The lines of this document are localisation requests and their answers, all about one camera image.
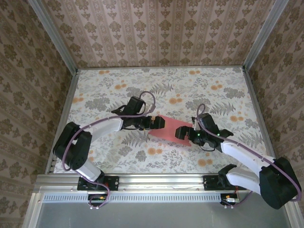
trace table surface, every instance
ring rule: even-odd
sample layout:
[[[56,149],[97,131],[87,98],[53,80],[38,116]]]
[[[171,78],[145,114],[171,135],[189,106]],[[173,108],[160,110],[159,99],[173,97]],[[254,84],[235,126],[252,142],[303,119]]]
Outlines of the table surface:
[[[68,122],[88,124],[111,116],[141,91],[156,97],[161,114],[191,123],[205,103],[219,129],[227,129],[245,144],[266,154],[257,116],[240,67],[134,68],[81,70]],[[147,104],[150,95],[143,96]],[[234,158],[165,141],[148,131],[119,131],[91,144],[89,160],[105,173],[216,173]],[[58,159],[54,173],[65,173]]]

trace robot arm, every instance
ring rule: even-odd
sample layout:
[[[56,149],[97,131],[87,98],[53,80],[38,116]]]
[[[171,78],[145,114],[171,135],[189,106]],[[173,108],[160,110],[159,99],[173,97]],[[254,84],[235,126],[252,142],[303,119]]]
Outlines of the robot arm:
[[[226,129],[219,130],[210,114],[204,113],[199,115],[199,120],[209,132],[223,138],[233,139],[233,133]],[[251,170],[246,171],[233,164],[224,167],[218,172],[217,186],[219,190],[231,189],[231,186],[244,187],[260,194],[265,202],[275,209],[281,208],[297,195],[295,186],[283,174],[266,161],[259,159],[239,146],[241,143],[234,144],[229,141],[224,141],[207,133],[201,127],[198,129],[196,126],[197,125],[195,125],[194,128],[186,126],[178,128],[175,132],[175,137],[185,139],[185,136],[188,136],[190,141],[199,146],[208,143],[211,148],[228,154]],[[278,159],[271,156],[263,157],[263,159],[271,161],[283,170],[301,189],[299,181],[287,159],[283,157]]]
[[[163,118],[138,114],[142,110],[143,105],[145,106],[144,109],[146,109],[145,102],[133,96],[127,105],[123,105],[112,111],[112,113],[121,116],[121,118],[108,118],[105,121],[90,126],[86,131],[80,132],[69,147],[64,163],[86,179],[103,183],[105,173],[87,159],[91,142],[109,133],[127,129],[129,126],[134,126],[138,130],[163,128],[165,126]],[[65,126],[53,149],[53,153],[59,159],[63,160],[69,141],[82,127],[74,122],[70,122]]]

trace red fabric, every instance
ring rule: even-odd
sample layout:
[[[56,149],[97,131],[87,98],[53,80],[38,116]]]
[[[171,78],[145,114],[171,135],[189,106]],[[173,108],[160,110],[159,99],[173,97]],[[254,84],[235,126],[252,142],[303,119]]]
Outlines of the red fabric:
[[[155,137],[158,138],[162,138],[165,140],[169,140],[178,144],[182,144],[185,146],[191,146],[188,137],[185,137],[185,140],[181,140],[178,138],[175,138],[175,131],[176,129],[178,129],[179,127],[182,126],[188,126],[188,127],[192,127],[191,123],[187,123],[187,122],[183,122],[180,120],[175,120],[163,115],[159,115],[160,117],[162,117],[165,120],[165,127],[162,129],[154,129],[149,131],[150,135],[153,135]]]

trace patterned wallpaper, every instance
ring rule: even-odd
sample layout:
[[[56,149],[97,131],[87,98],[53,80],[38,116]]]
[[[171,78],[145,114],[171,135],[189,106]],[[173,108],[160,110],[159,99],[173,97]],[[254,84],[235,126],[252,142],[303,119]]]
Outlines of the patterned wallpaper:
[[[290,0],[249,71],[277,156],[304,187],[304,1]],[[300,203],[304,214],[304,199]]]
[[[274,0],[42,0],[78,68],[242,65]]]
[[[0,0],[0,227],[21,227],[71,75],[33,9]]]

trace orange flower pattern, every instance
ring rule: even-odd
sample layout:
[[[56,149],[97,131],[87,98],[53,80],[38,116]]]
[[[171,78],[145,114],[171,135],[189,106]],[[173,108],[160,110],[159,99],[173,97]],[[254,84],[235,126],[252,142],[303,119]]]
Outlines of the orange flower pattern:
[[[241,68],[82,70],[74,96],[77,102],[72,103],[68,121],[85,124],[111,116],[111,110],[143,90],[156,97],[154,115],[191,123],[198,105],[205,103],[206,111],[221,129],[232,131],[239,140],[266,152],[250,97],[245,96],[248,89]],[[150,95],[142,99],[147,105],[152,103]],[[217,172],[230,163],[239,165],[224,154],[164,141],[148,131],[112,133],[93,142],[91,151],[92,161],[110,173],[204,173]],[[62,172],[60,161],[55,172]]]

